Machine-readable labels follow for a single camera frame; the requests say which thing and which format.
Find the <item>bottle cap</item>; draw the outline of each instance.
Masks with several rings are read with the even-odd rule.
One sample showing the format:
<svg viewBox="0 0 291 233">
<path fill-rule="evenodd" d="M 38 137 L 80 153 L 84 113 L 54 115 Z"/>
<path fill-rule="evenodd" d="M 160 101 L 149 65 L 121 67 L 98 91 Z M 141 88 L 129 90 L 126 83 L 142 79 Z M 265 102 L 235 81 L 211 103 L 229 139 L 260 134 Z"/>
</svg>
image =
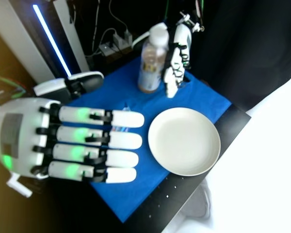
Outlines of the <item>bottle cap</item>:
<svg viewBox="0 0 291 233">
<path fill-rule="evenodd" d="M 169 33 L 163 28 L 151 28 L 149 42 L 155 47 L 167 47 L 169 40 Z"/>
</svg>

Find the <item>plastic bottle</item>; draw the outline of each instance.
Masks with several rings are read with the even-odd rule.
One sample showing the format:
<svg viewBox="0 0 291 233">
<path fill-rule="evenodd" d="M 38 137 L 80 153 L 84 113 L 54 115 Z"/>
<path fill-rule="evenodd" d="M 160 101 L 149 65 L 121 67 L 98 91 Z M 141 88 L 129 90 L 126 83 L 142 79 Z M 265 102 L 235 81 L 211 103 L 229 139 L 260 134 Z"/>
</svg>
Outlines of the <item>plastic bottle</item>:
<svg viewBox="0 0 291 233">
<path fill-rule="evenodd" d="M 153 27 L 149 32 L 149 39 L 142 49 L 138 78 L 138 87 L 145 93 L 155 92 L 161 83 L 169 40 L 169 34 L 165 28 Z"/>
</svg>

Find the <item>white floor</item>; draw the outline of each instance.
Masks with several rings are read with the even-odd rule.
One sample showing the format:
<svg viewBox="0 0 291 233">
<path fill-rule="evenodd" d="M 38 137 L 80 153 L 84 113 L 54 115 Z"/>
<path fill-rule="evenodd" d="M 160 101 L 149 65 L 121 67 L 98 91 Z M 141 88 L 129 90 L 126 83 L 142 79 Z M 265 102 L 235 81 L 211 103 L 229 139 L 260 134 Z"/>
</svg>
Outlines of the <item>white floor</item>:
<svg viewBox="0 0 291 233">
<path fill-rule="evenodd" d="M 248 114 L 207 176 L 211 221 L 179 214 L 165 233 L 291 233 L 291 80 Z"/>
</svg>

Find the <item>white plate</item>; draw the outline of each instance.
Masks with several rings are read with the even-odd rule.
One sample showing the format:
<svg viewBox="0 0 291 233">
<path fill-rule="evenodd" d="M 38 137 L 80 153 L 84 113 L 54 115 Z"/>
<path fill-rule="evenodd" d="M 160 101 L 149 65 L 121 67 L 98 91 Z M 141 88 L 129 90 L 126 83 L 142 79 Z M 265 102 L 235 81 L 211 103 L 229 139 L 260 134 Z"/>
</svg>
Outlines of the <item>white plate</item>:
<svg viewBox="0 0 291 233">
<path fill-rule="evenodd" d="M 151 123 L 148 140 L 157 162 L 181 176 L 208 171 L 221 149 L 220 136 L 212 122 L 189 108 L 171 108 L 160 113 Z"/>
</svg>

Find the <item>blue cloth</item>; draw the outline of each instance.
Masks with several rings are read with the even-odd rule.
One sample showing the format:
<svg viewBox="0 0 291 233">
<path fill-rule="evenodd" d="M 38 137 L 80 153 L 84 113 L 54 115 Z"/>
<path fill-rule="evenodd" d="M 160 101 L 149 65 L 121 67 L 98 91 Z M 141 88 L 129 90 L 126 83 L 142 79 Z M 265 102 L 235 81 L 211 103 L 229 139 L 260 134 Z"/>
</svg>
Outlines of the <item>blue cloth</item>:
<svg viewBox="0 0 291 233">
<path fill-rule="evenodd" d="M 100 89 L 85 94 L 70 104 L 109 110 L 122 110 L 129 106 L 132 111 L 145 116 L 143 127 L 129 129 L 129 132 L 138 133 L 143 139 L 142 146 L 135 150 L 139 156 L 139 164 L 136 166 L 137 178 L 130 183 L 92 183 L 94 189 L 122 222 L 126 221 L 169 174 L 169 171 L 156 162 L 148 145 L 147 134 L 153 119 L 166 109 L 187 107 L 201 112 L 214 123 L 231 105 L 227 99 L 189 73 L 186 75 L 191 81 L 180 89 L 173 99 L 166 97 L 163 84 L 153 94 L 142 93 L 137 87 L 139 67 L 140 58 L 137 58 L 105 77 Z"/>
</svg>

